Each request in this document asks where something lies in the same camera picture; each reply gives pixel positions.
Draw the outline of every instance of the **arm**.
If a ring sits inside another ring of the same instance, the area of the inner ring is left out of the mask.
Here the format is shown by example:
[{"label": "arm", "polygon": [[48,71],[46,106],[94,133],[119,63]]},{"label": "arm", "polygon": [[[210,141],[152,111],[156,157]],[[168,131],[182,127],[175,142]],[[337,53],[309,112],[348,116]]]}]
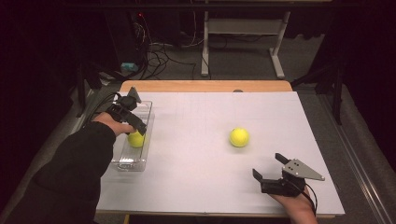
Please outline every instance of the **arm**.
[{"label": "arm", "polygon": [[34,174],[6,223],[92,223],[116,135],[133,132],[102,113],[68,136]]},{"label": "arm", "polygon": [[270,196],[282,204],[286,213],[290,217],[292,224],[318,224],[318,221],[312,211],[311,203],[303,194],[300,194],[295,198],[273,194],[270,194]]}]

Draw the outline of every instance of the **table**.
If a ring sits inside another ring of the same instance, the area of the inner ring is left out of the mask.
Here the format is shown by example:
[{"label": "table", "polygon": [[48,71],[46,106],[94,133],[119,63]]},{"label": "table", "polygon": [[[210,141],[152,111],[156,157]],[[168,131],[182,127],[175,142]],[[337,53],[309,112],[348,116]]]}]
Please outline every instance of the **table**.
[{"label": "table", "polygon": [[[251,173],[255,168],[265,178],[280,178],[281,163],[275,160],[279,152],[325,176],[323,182],[307,180],[318,195],[319,217],[345,213],[288,82],[127,81],[122,94],[132,86],[142,100],[153,102],[146,170],[125,173],[109,166],[102,177],[98,212],[283,217],[283,208],[261,194]],[[250,142],[235,148],[228,133],[240,125],[249,130]]]},{"label": "table", "polygon": [[[210,2],[235,2],[236,0],[217,0]],[[331,2],[332,0],[309,0],[309,2]],[[247,0],[243,2],[289,2],[288,0]],[[292,2],[307,2],[307,0],[296,0]],[[277,56],[280,45],[288,26],[290,12],[286,11],[283,18],[278,20],[244,20],[244,19],[210,19],[209,13],[205,12],[204,21],[204,46],[202,51],[201,75],[209,75],[209,48],[208,38],[209,34],[247,34],[247,35],[277,35],[276,44],[273,48],[269,48],[269,53],[273,66],[276,71],[276,76],[279,79],[284,79],[280,60]]]}]

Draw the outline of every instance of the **black sleeve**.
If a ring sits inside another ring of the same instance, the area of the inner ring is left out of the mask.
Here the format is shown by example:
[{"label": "black sleeve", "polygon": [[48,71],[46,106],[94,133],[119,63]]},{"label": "black sleeve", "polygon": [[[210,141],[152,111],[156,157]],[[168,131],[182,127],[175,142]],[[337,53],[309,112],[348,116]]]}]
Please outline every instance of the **black sleeve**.
[{"label": "black sleeve", "polygon": [[68,136],[32,177],[6,223],[92,223],[115,140],[100,122]]}]

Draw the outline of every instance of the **wooden table edge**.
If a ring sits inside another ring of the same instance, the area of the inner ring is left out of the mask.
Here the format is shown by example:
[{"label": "wooden table edge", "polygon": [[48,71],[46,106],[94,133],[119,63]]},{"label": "wooden table edge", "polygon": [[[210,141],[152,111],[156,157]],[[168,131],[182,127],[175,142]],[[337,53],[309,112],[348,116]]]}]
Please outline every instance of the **wooden table edge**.
[{"label": "wooden table edge", "polygon": [[285,80],[128,80],[120,91],[135,87],[137,92],[271,92],[292,91]]},{"label": "wooden table edge", "polygon": [[[117,214],[117,215],[139,215],[139,216],[175,216],[175,217],[284,217],[284,215],[273,215],[273,214],[246,214],[246,213],[234,213],[223,214],[223,213],[182,213],[182,212],[143,212],[143,211],[107,211],[107,210],[96,210],[98,214]],[[317,215],[317,218],[330,219],[335,218],[337,215]]]}]

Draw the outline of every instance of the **silver metal bracket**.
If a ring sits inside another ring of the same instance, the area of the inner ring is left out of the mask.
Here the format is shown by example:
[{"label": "silver metal bracket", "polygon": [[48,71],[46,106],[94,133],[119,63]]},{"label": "silver metal bracket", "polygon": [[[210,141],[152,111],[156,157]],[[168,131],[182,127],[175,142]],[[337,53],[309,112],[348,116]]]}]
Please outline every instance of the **silver metal bracket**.
[{"label": "silver metal bracket", "polygon": [[315,179],[324,181],[324,176],[320,175],[318,172],[311,169],[309,166],[305,165],[302,161],[297,159],[290,160],[282,170],[288,174],[294,175],[300,178]]}]

